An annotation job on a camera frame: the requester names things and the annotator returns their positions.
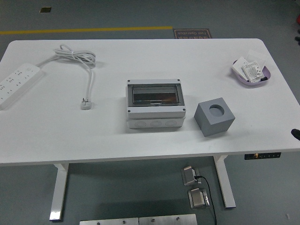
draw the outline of floor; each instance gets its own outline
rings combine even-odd
[[[14,0],[0,1],[0,31],[172,26],[209,28],[213,38],[259,38],[300,102],[300,36],[293,0]],[[52,7],[40,14],[41,7]],[[148,39],[174,38],[172,30],[102,31],[44,34],[0,34],[0,57],[14,40],[26,39]],[[300,152],[280,158],[225,160],[236,208],[224,207],[212,157],[71,164],[63,219],[82,220],[197,216],[199,225],[214,224],[212,208],[192,210],[181,168],[198,167],[207,178],[217,223],[300,223]],[[0,167],[0,225],[50,225],[56,168],[53,165]],[[208,189],[203,183],[199,187]]]

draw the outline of purple tray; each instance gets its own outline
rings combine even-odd
[[[233,70],[234,74],[237,76],[238,80],[241,81],[243,84],[245,85],[248,85],[248,86],[254,86],[254,85],[260,85],[260,84],[264,84],[266,83],[270,78],[271,78],[271,73],[270,71],[268,70],[268,68],[266,67],[263,67],[262,69],[262,73],[265,77],[267,77],[268,79],[266,81],[260,81],[260,82],[256,82],[256,83],[252,83],[252,82],[248,82],[248,81],[245,81],[243,78],[240,77],[240,75],[238,75],[234,70]]]

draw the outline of gray square block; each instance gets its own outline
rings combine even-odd
[[[205,137],[227,131],[235,119],[222,97],[199,103],[194,118]]]

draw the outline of white desk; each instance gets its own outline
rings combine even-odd
[[[214,156],[226,207],[235,207],[224,158],[229,154],[300,149],[291,135],[300,106],[261,40],[37,40],[14,41],[0,63],[0,81],[28,62],[37,64],[67,44],[96,54],[91,110],[80,110],[88,75],[76,62],[53,61],[43,76],[0,111],[0,165],[55,164],[59,168],[52,217],[60,219],[68,163]],[[249,88],[232,63],[248,51],[270,56],[267,84]],[[128,79],[181,79],[186,119],[181,128],[128,129]],[[235,121],[204,137],[193,116],[199,102],[223,97]]]

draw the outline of desk foot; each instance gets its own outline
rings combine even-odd
[[[57,170],[56,183],[55,183],[52,206],[51,206],[51,213],[49,219],[50,221],[61,219],[61,212],[62,212],[62,206],[64,202],[67,174],[69,168],[69,163],[54,164],[54,165],[57,167],[58,170]]]
[[[217,169],[217,175],[219,177],[219,182],[223,194],[223,199],[226,208],[235,208],[235,201],[233,197],[233,192],[231,190],[227,170],[225,167],[224,159],[227,155],[214,156],[215,165]]]

